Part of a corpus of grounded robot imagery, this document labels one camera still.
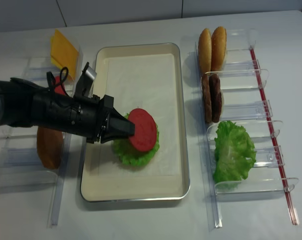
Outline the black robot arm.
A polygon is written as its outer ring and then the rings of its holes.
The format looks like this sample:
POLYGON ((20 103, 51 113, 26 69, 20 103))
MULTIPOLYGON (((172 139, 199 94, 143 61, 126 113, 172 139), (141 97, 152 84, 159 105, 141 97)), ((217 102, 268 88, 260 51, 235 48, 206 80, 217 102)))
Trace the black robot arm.
POLYGON ((72 97, 56 93, 52 82, 41 87, 14 77, 0 81, 0 126, 40 126, 85 137, 91 144, 133 136, 134 123, 116 111, 113 97, 85 95, 85 78, 81 76, 72 97))

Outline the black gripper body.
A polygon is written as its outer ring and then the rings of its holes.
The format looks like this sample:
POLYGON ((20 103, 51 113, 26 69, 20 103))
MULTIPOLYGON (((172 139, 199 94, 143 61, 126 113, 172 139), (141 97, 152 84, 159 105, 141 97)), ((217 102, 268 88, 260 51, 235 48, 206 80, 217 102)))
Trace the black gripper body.
POLYGON ((89 143, 104 142, 114 98, 105 95, 74 96, 71 108, 71 133, 86 137, 89 143))

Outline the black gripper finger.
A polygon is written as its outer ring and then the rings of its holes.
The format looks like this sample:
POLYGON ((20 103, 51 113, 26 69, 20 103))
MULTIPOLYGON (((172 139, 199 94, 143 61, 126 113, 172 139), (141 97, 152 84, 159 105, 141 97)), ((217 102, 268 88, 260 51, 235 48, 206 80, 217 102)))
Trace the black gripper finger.
POLYGON ((106 114, 100 131, 100 142, 127 139, 135 134, 135 124, 122 116, 115 109, 106 114))

